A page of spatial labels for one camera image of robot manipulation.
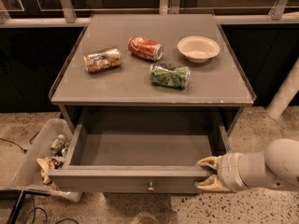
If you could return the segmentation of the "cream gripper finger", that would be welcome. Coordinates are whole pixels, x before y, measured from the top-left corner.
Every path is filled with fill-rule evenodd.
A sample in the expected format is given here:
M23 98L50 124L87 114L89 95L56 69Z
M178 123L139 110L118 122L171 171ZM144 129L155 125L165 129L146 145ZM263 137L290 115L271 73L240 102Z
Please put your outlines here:
M220 161L221 161L221 156L209 156L198 161L197 165L200 167L208 167L213 170L217 170Z
M201 182L195 182L194 185L201 190L205 191L231 191L224 183L218 178L217 175L211 175L206 180Z

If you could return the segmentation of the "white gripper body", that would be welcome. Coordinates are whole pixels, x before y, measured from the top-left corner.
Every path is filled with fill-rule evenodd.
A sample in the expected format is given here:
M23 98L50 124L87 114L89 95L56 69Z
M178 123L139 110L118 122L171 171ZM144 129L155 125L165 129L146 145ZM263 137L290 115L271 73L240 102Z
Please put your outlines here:
M218 162L217 176L223 186L233 192L239 192L249 188L243 182L239 173L238 161L240 157L240 153L227 153L221 156Z

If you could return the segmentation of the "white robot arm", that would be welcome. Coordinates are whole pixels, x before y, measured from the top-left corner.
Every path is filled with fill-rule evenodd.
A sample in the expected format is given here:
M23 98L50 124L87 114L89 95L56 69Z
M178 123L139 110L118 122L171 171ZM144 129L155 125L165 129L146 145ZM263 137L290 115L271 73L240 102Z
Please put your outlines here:
M270 106L238 111L224 141L227 151L197 165L211 174L194 186L204 191L299 190L298 110L287 105L298 92L298 68L283 81Z

